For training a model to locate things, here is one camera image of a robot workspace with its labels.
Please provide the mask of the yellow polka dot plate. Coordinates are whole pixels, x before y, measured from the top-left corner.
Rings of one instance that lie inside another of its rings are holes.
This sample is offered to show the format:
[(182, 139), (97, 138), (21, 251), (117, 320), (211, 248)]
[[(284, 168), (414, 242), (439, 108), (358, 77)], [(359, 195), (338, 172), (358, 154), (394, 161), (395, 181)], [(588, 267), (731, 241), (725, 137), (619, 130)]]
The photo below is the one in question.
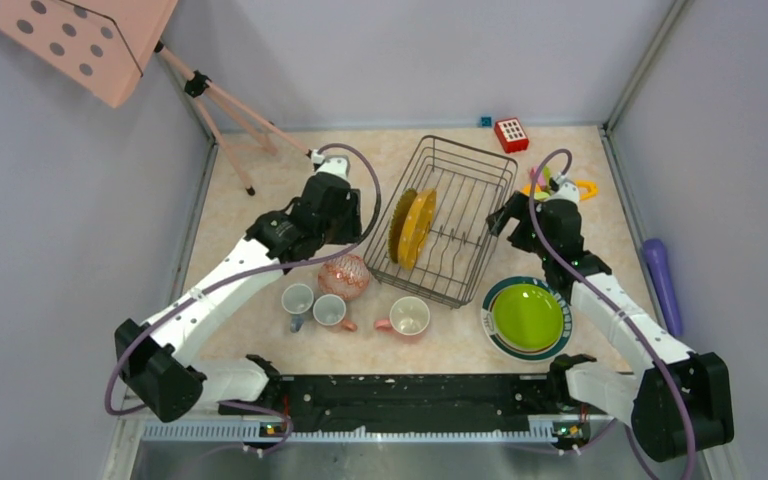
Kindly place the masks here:
[(414, 195), (401, 225), (398, 237), (397, 263), (412, 270), (424, 248), (436, 210), (437, 191), (422, 190)]

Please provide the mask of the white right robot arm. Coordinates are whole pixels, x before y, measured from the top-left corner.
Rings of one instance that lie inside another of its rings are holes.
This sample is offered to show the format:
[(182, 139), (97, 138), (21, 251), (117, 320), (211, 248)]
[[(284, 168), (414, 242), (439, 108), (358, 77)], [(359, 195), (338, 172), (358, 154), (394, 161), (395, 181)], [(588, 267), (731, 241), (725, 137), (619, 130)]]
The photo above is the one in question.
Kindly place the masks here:
[(532, 203), (517, 192), (486, 224), (497, 236), (511, 220), (518, 223), (507, 238), (511, 246), (540, 258), (549, 289), (584, 313), (632, 369), (619, 374), (581, 355), (555, 355), (549, 404), (560, 412), (582, 403), (597, 407), (629, 427), (657, 462), (730, 443), (735, 429), (725, 361), (695, 352), (631, 299), (610, 267), (585, 248), (577, 203)]

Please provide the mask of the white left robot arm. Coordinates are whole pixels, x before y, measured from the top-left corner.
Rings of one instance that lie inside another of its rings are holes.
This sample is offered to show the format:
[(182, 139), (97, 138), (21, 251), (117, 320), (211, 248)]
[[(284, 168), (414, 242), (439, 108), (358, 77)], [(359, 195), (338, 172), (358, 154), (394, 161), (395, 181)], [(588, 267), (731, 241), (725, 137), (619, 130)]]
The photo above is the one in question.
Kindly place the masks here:
[(322, 262), (322, 247), (349, 252), (367, 233), (360, 192), (347, 173), (320, 169), (285, 208), (260, 215), (189, 292), (142, 322), (127, 319), (116, 328), (114, 376), (160, 421), (179, 419), (205, 390), (208, 378), (192, 361), (218, 327), (290, 270)]

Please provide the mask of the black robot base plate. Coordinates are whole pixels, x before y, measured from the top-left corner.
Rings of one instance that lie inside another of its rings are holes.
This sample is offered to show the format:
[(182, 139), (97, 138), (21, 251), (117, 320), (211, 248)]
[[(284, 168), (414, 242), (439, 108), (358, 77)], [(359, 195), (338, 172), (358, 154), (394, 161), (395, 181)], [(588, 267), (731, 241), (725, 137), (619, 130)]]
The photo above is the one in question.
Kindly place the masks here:
[(254, 405), (288, 416), (297, 433), (524, 432), (540, 415), (590, 418), (545, 375), (285, 375)]

